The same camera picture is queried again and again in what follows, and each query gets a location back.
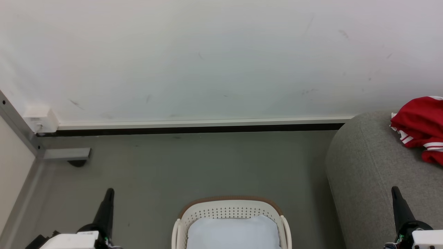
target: white wall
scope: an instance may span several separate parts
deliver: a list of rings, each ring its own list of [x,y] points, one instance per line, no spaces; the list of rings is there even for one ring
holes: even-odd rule
[[[443,95],[439,0],[2,0],[0,89],[120,122],[348,116]]]
[[[0,117],[0,234],[34,162],[34,154]]]

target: white laundry basket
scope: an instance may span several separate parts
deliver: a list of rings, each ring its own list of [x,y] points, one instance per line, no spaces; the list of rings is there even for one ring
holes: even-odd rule
[[[191,202],[174,224],[171,248],[186,249],[188,229],[199,218],[246,219],[257,215],[273,220],[277,224],[280,247],[292,249],[291,231],[281,209],[273,201],[254,196],[220,196]]]

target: gray floor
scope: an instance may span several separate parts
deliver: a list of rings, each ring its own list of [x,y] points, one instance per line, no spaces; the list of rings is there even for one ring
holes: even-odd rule
[[[170,248],[172,227],[190,201],[257,195],[275,201],[294,248],[344,248],[323,168],[335,131],[239,132],[43,138],[48,148],[92,147],[83,168],[51,163],[49,189],[33,234],[75,232],[115,189],[115,244]]]

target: metal bracket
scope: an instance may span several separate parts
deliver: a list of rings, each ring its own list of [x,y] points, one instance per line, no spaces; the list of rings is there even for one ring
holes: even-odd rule
[[[74,167],[82,167],[91,154],[91,148],[47,149],[43,160],[68,161]]]

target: white stripe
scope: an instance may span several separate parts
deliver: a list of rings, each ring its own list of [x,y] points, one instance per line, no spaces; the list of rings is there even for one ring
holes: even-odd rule
[[[432,147],[432,148],[427,148],[428,151],[438,151],[443,149],[443,147]]]
[[[399,131],[399,132],[400,132],[400,135],[401,135],[400,140],[403,140],[404,138],[406,138],[408,136],[408,134],[406,134],[406,132],[404,132],[404,131]]]
[[[441,147],[443,147],[443,143],[432,142],[432,143],[423,144],[423,146],[424,147],[429,147],[429,146],[441,146]]]
[[[429,96],[429,97],[436,99],[436,100],[443,100],[443,97],[439,97],[439,96]]]
[[[402,142],[405,144],[405,143],[411,141],[412,139],[414,139],[414,138],[411,137],[411,136],[409,136],[409,137],[407,137],[405,140],[403,140]]]
[[[427,149],[427,151],[438,151],[438,152],[443,152],[443,149],[439,149],[439,150],[431,150],[432,148]]]

